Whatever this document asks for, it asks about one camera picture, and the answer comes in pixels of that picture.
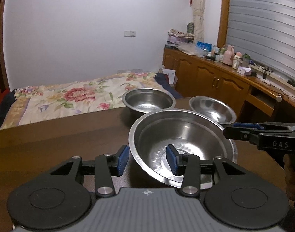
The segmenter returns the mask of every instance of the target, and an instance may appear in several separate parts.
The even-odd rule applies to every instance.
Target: white wall
[[[158,70],[167,31],[185,31],[191,21],[189,0],[6,0],[10,87],[90,80],[119,69]],[[124,30],[137,36],[124,37]]]
[[[216,45],[220,27],[222,0],[206,0],[204,10],[204,41]]]

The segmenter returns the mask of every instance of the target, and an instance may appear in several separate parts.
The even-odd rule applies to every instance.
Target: stainless steel bowl
[[[237,161],[235,143],[223,135],[223,127],[198,113],[164,109],[140,117],[128,137],[136,162],[153,178],[181,187],[183,176],[174,176],[166,159],[166,147],[173,144],[179,153],[192,153],[202,160],[215,156]],[[211,176],[201,176],[201,189],[212,186]]]
[[[122,101],[136,117],[159,109],[171,109],[176,103],[170,93],[152,88],[136,88],[127,91]]]
[[[234,110],[214,98],[193,97],[189,100],[189,106],[196,113],[202,114],[222,126],[231,125],[237,120]]]

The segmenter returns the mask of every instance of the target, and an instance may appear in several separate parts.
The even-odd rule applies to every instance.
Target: cabinet door
[[[165,51],[164,58],[163,58],[163,66],[166,69],[174,70],[175,62],[176,62],[176,59],[174,58],[174,56]]]
[[[177,62],[176,76],[176,91],[183,97],[193,97],[195,93],[195,81],[197,67],[193,64],[192,58],[180,59]]]
[[[221,72],[206,64],[197,64],[195,82],[196,96],[206,96],[215,98],[215,87]]]
[[[249,84],[223,73],[216,85],[216,98],[229,105],[236,113],[240,114],[244,100],[249,89]]]

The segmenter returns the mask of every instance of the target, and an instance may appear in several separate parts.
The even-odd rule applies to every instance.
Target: wooden desk
[[[188,98],[176,101],[176,108],[189,109]],[[6,210],[9,193],[39,173],[80,155],[93,160],[103,153],[115,153],[128,144],[133,123],[126,107],[59,118],[9,128],[0,132],[0,232],[9,232],[12,222]],[[247,142],[237,142],[238,164],[285,190],[283,169],[266,153]],[[114,177],[120,187],[164,187],[130,161],[124,175]],[[87,176],[84,185],[93,189]]]

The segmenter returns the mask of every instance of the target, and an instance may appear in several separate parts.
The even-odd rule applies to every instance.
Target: bed
[[[169,91],[182,98],[164,74],[120,73],[91,81],[51,86],[28,86],[8,93],[0,105],[0,130],[49,119],[125,106],[122,95],[133,88]]]

